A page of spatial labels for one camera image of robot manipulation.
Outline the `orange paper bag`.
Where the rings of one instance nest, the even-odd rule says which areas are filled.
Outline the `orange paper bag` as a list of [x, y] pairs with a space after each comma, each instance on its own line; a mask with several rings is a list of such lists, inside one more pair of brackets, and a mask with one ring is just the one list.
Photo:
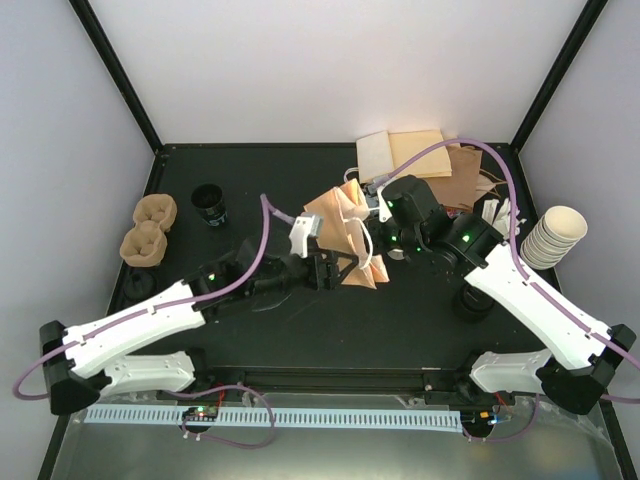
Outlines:
[[372, 241], [364, 225], [370, 211], [355, 179], [327, 190], [307, 203], [304, 211], [323, 218], [317, 239], [321, 248], [358, 257], [342, 285], [375, 289], [378, 283], [389, 281], [383, 257], [371, 253]]
[[[389, 133], [381, 131], [356, 141], [358, 178], [361, 183], [372, 181], [400, 167], [410, 158], [443, 141], [440, 130]], [[416, 160], [399, 177], [414, 175], [418, 178], [450, 177], [452, 166], [445, 147]]]

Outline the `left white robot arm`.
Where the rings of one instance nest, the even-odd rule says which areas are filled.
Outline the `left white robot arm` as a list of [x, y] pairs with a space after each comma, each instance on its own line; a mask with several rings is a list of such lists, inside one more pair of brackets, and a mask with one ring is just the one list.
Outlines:
[[140, 349], [198, 329], [253, 299], [296, 288], [333, 290], [372, 266], [372, 249], [347, 252], [309, 240], [270, 254], [264, 242], [244, 241], [236, 251], [202, 265], [164, 291], [116, 314], [82, 325], [54, 320], [39, 330], [49, 409], [56, 416], [83, 410], [121, 393], [163, 390], [193, 399], [214, 388], [201, 354], [142, 355]]

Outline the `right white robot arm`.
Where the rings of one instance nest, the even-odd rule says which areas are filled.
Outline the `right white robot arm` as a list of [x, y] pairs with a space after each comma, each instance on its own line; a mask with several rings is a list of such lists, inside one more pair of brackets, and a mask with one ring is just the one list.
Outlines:
[[425, 181], [407, 175], [366, 191], [379, 207], [372, 228], [377, 247], [423, 257], [433, 272], [461, 278], [460, 314], [483, 318], [499, 304], [544, 345], [540, 351], [476, 356], [454, 379], [461, 400], [476, 403], [502, 391], [540, 394], [585, 415], [604, 398], [636, 340], [632, 330], [609, 326], [566, 299], [481, 217], [449, 218]]

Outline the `brown kraft paper bag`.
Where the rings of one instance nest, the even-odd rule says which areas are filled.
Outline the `brown kraft paper bag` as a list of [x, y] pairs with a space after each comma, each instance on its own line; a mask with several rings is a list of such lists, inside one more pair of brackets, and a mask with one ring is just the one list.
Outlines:
[[477, 200], [487, 194], [501, 198], [498, 186], [506, 181], [481, 168], [483, 151], [471, 146], [447, 146], [452, 173], [449, 177], [427, 178], [436, 200], [446, 208], [472, 212]]

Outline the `right black lid stack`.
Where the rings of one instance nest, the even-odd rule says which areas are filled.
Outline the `right black lid stack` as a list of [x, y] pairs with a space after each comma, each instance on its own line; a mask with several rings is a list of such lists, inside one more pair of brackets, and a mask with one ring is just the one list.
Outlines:
[[493, 298], [481, 290], [465, 284], [453, 297], [452, 311], [461, 321], [474, 324], [483, 321], [494, 305]]

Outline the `black lid stack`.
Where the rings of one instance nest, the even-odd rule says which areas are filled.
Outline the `black lid stack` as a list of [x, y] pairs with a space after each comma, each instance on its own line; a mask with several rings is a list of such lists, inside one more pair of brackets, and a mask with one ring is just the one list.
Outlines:
[[493, 298], [481, 290], [465, 284], [453, 297], [452, 311], [461, 321], [474, 324], [483, 321], [494, 305]]
[[154, 274], [147, 271], [134, 271], [123, 284], [123, 295], [129, 302], [138, 303], [147, 300], [157, 292], [157, 279]]

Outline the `black printed paper cup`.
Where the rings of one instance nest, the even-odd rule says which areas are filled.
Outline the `black printed paper cup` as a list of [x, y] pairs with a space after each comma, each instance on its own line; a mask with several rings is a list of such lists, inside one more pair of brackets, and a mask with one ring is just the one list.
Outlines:
[[222, 189], [216, 184], [202, 184], [191, 193], [191, 204], [210, 227], [223, 227], [228, 214]]

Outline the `tilted paper cup stack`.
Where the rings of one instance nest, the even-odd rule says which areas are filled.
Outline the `tilted paper cup stack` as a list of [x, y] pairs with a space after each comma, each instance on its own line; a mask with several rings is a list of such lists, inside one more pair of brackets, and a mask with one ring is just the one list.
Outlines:
[[551, 207], [522, 242], [520, 257], [535, 270], [553, 268], [587, 232], [587, 221], [577, 210]]

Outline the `brown pulp cup carrier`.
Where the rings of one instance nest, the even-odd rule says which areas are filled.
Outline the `brown pulp cup carrier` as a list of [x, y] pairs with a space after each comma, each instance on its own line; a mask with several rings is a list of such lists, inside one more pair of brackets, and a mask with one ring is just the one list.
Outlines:
[[133, 268], [152, 268], [163, 260], [170, 231], [177, 216], [177, 204], [168, 194], [144, 196], [133, 212], [134, 227], [121, 243], [119, 254]]

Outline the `left black lid stack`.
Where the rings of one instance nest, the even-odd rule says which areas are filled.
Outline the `left black lid stack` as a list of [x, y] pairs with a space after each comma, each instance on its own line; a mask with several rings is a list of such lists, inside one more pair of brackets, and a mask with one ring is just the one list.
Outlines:
[[129, 302], [138, 303], [147, 300], [157, 292], [157, 279], [154, 274], [147, 271], [134, 271], [123, 284], [123, 295]]

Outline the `small circuit board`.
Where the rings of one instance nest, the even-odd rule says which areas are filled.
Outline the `small circuit board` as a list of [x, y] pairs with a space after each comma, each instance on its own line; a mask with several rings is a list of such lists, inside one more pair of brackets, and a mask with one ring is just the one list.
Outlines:
[[192, 406], [182, 414], [183, 421], [212, 422], [218, 416], [219, 409], [216, 406]]

